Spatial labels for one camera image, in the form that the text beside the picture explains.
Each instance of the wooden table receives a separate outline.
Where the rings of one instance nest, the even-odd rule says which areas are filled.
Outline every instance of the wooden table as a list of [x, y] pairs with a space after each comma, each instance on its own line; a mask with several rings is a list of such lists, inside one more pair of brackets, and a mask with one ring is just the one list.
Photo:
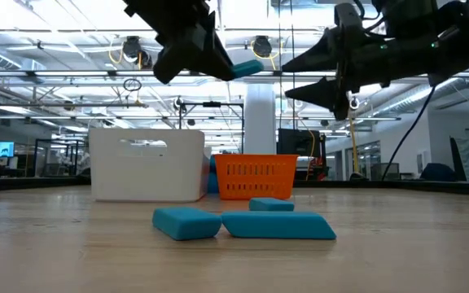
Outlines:
[[[469, 196], [295, 190], [337, 241], [174, 242], [162, 203], [94, 203], [86, 186], [0, 192], [0, 292], [469, 292]], [[204, 199], [210, 212], [247, 202]]]

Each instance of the white storage bin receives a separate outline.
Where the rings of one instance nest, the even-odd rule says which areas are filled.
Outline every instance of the white storage bin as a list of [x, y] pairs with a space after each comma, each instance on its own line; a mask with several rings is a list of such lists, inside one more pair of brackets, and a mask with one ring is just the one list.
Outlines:
[[90, 156], [97, 200], [192, 202], [207, 192], [198, 130], [91, 129]]

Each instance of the ceiling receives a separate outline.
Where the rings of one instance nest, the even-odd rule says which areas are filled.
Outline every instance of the ceiling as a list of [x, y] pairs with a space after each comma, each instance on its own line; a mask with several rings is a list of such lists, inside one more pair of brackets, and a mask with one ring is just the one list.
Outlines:
[[[338, 1], [320, 2], [321, 5], [293, 6], [292, 13], [290, 6], [283, 5], [278, 12], [278, 9], [272, 7], [266, 0], [212, 0], [208, 4], [211, 11], [218, 12], [217, 34], [234, 63], [257, 58], [250, 46], [246, 47], [256, 35], [269, 37], [274, 52], [278, 50], [280, 43], [283, 44], [281, 58], [276, 57], [273, 62], [269, 59], [260, 59], [265, 65], [265, 70], [272, 71], [279, 70], [280, 60], [281, 63], [286, 63], [293, 55], [304, 52], [319, 40], [324, 28], [333, 26], [333, 7]], [[367, 16], [376, 15], [371, 5], [366, 4], [365, 7]], [[0, 0], [0, 55], [19, 64], [33, 60], [34, 66], [37, 66], [34, 69], [49, 71], [138, 70], [134, 64], [120, 57], [121, 44], [125, 38], [139, 36], [142, 48], [153, 59], [156, 59], [160, 45], [155, 41], [156, 33], [138, 16], [128, 17], [123, 12], [124, 9], [125, 4], [121, 0]], [[365, 26], [373, 23], [374, 21], [367, 20]], [[294, 24], [294, 34], [290, 30], [291, 24]], [[279, 100], [280, 98], [286, 100], [283, 90], [319, 79], [319, 77], [298, 76], [293, 85], [291, 78], [287, 77], [283, 78], [284, 82], [280, 86], [278, 77], [254, 76], [227, 83], [206, 76], [184, 75], [176, 77], [170, 85], [162, 85], [152, 76], [135, 77], [141, 81], [142, 88], [129, 92], [123, 86], [128, 78], [130, 77], [112, 79], [78, 76], [42, 77], [41, 84], [33, 84], [18, 77], [0, 77], [0, 103], [6, 101], [6, 103], [51, 105], [70, 101], [92, 105], [92, 107], [74, 109], [38, 107], [26, 110], [38, 116], [150, 117], [150, 120], [110, 119], [106, 120], [107, 123], [104, 123], [105, 119], [102, 117], [102, 119], [88, 119], [84, 123], [77, 120], [44, 119], [43, 121], [49, 122], [44, 122], [46, 126], [68, 125], [78, 127], [81, 131], [90, 126], [170, 129], [178, 127], [178, 120], [173, 120], [178, 116], [173, 107], [177, 97], [187, 103], [207, 101], [243, 103], [248, 94], [249, 83], [269, 83], [276, 94], [279, 115]], [[387, 90], [382, 90], [378, 85], [362, 87], [360, 93], [354, 95], [362, 102], [356, 115], [369, 117], [369, 112], [374, 112], [404, 92], [425, 84], [427, 84], [425, 78], [415, 78], [397, 81]], [[469, 95], [468, 90], [461, 91], [464, 91], [463, 95]], [[436, 107], [460, 99], [463, 97], [459, 94], [450, 95], [441, 98]], [[123, 103], [124, 107], [117, 107], [120, 103]], [[232, 149], [240, 142], [239, 132], [236, 133], [235, 130], [241, 129], [241, 121], [238, 118], [241, 112], [235, 108], [196, 107], [187, 114], [187, 118], [196, 116], [216, 119], [195, 119], [194, 125], [184, 123], [184, 127], [223, 132], [225, 134], [213, 135], [210, 142], [213, 144], [218, 142], [217, 149]], [[1, 112], [13, 116], [30, 116], [30, 113], [24, 114], [15, 108], [0, 108], [0, 114]], [[396, 117], [401, 113], [385, 112], [383, 117]], [[283, 102], [282, 117], [292, 116], [316, 118], [316, 120], [302, 120], [297, 125], [299, 128], [346, 130], [344, 123], [335, 121], [331, 121], [328, 127], [321, 126], [320, 120], [323, 117], [331, 117], [331, 113], [324, 108], [300, 101]], [[283, 119], [281, 125], [292, 127], [291, 122], [291, 119]], [[367, 121], [361, 123], [360, 131], [368, 131], [367, 125]]]

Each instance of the orange plastic basket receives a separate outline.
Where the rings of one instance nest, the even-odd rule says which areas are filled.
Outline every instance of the orange plastic basket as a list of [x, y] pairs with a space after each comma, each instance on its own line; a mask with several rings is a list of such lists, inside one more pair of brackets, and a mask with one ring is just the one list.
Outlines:
[[298, 155], [215, 155], [221, 199], [288, 199]]

